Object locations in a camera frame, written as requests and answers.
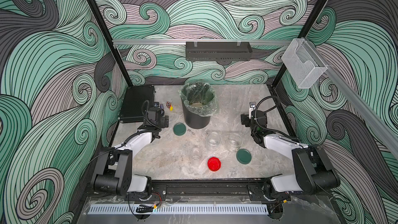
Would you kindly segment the green jar lid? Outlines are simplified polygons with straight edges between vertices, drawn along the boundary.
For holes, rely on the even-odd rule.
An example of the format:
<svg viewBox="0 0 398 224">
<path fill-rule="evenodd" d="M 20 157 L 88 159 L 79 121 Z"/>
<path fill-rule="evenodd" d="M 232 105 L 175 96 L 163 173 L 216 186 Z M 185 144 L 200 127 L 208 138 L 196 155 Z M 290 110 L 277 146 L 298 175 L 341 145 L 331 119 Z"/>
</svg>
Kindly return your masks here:
<svg viewBox="0 0 398 224">
<path fill-rule="evenodd" d="M 252 155 L 247 149 L 239 149 L 236 153 L 236 159 L 241 164 L 249 164 L 252 160 Z"/>
<path fill-rule="evenodd" d="M 186 128 L 184 123 L 180 122 L 180 123 L 177 123 L 177 124 L 175 124 L 173 126 L 173 133 L 176 136 L 182 136 L 182 135 L 184 135 L 186 133 L 186 131 L 187 131 L 187 128 Z"/>
</svg>

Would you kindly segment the green-lidded oatmeal jar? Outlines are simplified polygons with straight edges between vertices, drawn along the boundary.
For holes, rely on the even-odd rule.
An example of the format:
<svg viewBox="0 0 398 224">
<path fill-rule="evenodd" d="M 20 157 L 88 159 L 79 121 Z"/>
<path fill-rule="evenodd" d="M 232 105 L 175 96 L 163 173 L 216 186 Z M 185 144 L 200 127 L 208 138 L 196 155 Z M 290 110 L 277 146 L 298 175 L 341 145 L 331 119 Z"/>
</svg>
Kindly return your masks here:
<svg viewBox="0 0 398 224">
<path fill-rule="evenodd" d="M 226 148 L 231 152 L 238 152 L 243 144 L 241 136 L 237 133 L 230 133 L 226 140 Z"/>
<path fill-rule="evenodd" d="M 218 149 L 221 143 L 221 136 L 218 132 L 209 132 L 206 137 L 206 147 L 209 150 Z"/>
</svg>

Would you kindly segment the red jar lid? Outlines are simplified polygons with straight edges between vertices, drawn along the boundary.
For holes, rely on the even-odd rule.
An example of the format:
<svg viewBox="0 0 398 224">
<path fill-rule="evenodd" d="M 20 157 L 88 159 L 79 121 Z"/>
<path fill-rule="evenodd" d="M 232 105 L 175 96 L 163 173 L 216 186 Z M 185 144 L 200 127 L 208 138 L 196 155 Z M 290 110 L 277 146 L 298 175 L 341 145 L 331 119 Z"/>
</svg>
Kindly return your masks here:
<svg viewBox="0 0 398 224">
<path fill-rule="evenodd" d="M 221 168 L 221 161 L 217 157 L 210 157 L 207 166 L 213 172 L 218 171 Z"/>
</svg>

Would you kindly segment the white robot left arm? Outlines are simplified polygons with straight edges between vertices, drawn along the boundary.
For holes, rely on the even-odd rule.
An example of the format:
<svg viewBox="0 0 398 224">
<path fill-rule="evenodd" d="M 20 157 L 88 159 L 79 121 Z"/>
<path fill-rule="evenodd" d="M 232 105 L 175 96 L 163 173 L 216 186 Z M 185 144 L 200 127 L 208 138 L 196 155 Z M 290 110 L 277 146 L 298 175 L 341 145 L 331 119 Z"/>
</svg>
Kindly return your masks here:
<svg viewBox="0 0 398 224">
<path fill-rule="evenodd" d="M 155 139 L 163 128 L 169 126 L 169 116 L 150 111 L 138 130 L 121 144 L 104 148 L 95 158 L 91 179 L 94 191 L 125 196 L 131 192 L 149 192 L 150 178 L 132 172 L 133 158 Z"/>
</svg>

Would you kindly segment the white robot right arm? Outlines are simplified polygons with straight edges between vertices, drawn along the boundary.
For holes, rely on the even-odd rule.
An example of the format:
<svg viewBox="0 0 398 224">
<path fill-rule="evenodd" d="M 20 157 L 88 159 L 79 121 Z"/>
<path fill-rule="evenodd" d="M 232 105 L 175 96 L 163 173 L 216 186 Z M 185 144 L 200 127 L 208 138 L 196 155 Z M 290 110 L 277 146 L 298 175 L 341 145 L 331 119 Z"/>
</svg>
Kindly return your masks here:
<svg viewBox="0 0 398 224">
<path fill-rule="evenodd" d="M 271 178 L 271 192 L 290 191 L 314 195 L 340 186 L 340 177 L 321 146 L 298 143 L 286 136 L 266 132 L 256 123 L 254 113 L 242 114 L 240 119 L 242 125 L 250 128 L 256 144 L 293 162 L 293 174 Z"/>
</svg>

